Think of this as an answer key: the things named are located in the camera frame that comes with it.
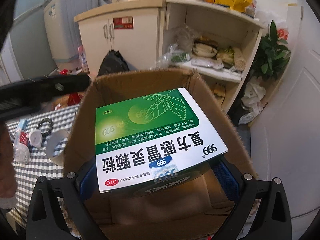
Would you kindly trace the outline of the person's left hand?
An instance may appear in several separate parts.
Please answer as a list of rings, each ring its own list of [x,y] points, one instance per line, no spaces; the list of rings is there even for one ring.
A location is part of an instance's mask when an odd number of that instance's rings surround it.
[[[13,162],[13,145],[5,123],[1,122],[1,166],[0,166],[0,188],[1,209],[12,209],[16,203],[17,183]]]

